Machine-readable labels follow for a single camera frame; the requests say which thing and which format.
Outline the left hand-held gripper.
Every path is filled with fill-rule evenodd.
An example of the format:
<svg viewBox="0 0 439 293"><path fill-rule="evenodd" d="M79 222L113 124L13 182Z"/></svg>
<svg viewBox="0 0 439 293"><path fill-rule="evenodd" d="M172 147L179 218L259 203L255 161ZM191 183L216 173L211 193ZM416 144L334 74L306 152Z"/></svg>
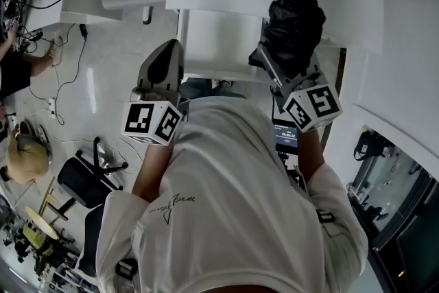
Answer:
<svg viewBox="0 0 439 293"><path fill-rule="evenodd" d="M145 59L137 87L123 106L123 136L142 144L170 144L184 115L179 92L183 73L184 50L179 40L166 41Z"/></svg>

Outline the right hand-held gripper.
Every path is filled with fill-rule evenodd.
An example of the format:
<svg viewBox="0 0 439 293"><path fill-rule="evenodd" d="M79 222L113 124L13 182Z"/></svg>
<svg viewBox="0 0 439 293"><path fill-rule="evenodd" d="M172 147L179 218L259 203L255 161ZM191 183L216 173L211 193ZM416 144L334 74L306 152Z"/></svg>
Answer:
<svg viewBox="0 0 439 293"><path fill-rule="evenodd" d="M285 75L263 42L248 59L250 66L263 69L278 86L274 90L279 112L286 113L301 132L308 132L331 123L342 114L342 106L334 86L323 74L316 52L309 66L295 82Z"/></svg>

